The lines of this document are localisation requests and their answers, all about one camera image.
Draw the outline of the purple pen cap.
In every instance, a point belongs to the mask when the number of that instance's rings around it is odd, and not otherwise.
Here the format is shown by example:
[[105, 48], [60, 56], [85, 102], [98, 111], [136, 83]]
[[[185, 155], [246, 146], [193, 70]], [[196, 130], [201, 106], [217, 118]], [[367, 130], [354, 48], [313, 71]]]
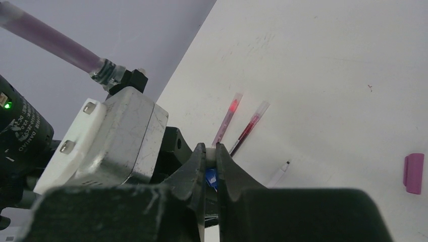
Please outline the purple pen cap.
[[403, 184], [406, 192], [420, 195], [423, 180], [424, 154], [412, 153], [404, 159]]

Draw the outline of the white blue marker pen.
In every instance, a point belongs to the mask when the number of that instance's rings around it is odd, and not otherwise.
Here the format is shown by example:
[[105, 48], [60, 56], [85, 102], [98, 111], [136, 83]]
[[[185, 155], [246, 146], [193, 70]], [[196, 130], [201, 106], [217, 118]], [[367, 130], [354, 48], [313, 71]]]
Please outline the white blue marker pen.
[[217, 167], [216, 148], [206, 148], [205, 158], [206, 158], [206, 162], [205, 162], [206, 169], [213, 169]]

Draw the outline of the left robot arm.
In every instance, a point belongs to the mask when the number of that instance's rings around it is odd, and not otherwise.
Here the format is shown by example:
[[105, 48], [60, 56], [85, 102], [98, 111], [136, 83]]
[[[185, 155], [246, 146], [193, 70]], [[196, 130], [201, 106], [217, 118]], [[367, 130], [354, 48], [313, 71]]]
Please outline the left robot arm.
[[191, 155], [168, 113], [126, 87], [87, 99], [62, 140], [48, 121], [1, 78], [1, 208], [29, 209], [60, 186], [158, 184]]

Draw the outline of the thin white red pen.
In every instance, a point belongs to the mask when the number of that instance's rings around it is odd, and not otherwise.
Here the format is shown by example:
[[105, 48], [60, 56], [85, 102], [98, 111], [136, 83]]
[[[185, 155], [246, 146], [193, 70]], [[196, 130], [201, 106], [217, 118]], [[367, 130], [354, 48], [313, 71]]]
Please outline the thin white red pen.
[[271, 178], [271, 180], [266, 185], [267, 188], [273, 188], [273, 187], [275, 187], [278, 184], [278, 182], [286, 174], [286, 171], [288, 170], [288, 167], [289, 167], [290, 163], [291, 163], [290, 161], [287, 161], [281, 168], [279, 168], [275, 172], [275, 174], [273, 175], [273, 177]]

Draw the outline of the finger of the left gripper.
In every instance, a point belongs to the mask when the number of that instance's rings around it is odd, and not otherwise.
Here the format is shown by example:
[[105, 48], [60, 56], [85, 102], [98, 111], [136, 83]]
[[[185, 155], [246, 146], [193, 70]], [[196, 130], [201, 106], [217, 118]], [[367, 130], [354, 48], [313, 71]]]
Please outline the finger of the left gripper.
[[151, 184], [159, 184], [178, 170], [191, 156], [181, 131], [177, 127], [166, 127]]

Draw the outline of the pink highlighter pen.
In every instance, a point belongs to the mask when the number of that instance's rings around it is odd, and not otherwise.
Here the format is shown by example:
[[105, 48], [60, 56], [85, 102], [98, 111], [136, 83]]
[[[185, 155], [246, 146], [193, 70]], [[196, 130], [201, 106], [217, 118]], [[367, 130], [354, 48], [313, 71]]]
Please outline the pink highlighter pen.
[[217, 143], [221, 142], [221, 140], [223, 139], [224, 134], [226, 133], [226, 130], [240, 104], [240, 101], [243, 97], [242, 93], [236, 93], [231, 104], [228, 107], [228, 110], [226, 112], [226, 115], [220, 125], [219, 130], [216, 133], [216, 136], [211, 144], [211, 147], [214, 148], [216, 146]]

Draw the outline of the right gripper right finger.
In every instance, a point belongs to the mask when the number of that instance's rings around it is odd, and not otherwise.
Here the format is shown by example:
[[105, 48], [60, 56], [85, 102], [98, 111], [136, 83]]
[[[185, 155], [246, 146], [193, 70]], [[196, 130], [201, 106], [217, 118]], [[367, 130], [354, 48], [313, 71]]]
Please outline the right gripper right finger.
[[269, 189], [216, 146], [220, 241], [392, 241], [357, 189]]

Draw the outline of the dark red gel pen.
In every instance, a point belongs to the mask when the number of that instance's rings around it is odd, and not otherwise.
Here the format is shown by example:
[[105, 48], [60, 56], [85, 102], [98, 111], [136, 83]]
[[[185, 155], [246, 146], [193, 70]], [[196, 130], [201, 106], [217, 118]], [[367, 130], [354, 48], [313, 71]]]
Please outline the dark red gel pen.
[[251, 117], [249, 123], [247, 124], [245, 129], [242, 131], [242, 133], [240, 134], [240, 136], [238, 137], [238, 139], [236, 140], [232, 148], [230, 149], [229, 154], [231, 157], [233, 157], [236, 154], [240, 146], [243, 144], [245, 139], [249, 136], [249, 134], [257, 125], [257, 123], [260, 121], [260, 119], [262, 118], [266, 110], [269, 108], [269, 106], [270, 104], [267, 101], [263, 101], [260, 104], [260, 106], [257, 108], [255, 113]]

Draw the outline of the blue pen cap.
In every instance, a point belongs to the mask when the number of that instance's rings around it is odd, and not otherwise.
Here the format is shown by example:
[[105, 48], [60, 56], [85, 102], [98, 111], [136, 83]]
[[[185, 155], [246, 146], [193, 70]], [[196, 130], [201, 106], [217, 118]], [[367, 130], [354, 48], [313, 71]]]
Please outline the blue pen cap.
[[205, 180], [210, 188], [213, 188], [216, 192], [218, 191], [216, 168], [210, 168], [205, 171]]

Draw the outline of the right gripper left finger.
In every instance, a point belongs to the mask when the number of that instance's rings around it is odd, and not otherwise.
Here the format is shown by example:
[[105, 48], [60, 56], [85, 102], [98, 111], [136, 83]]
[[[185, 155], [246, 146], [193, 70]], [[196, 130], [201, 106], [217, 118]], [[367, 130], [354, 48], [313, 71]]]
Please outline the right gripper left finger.
[[206, 147], [160, 184], [64, 186], [32, 208], [20, 241], [203, 241]]

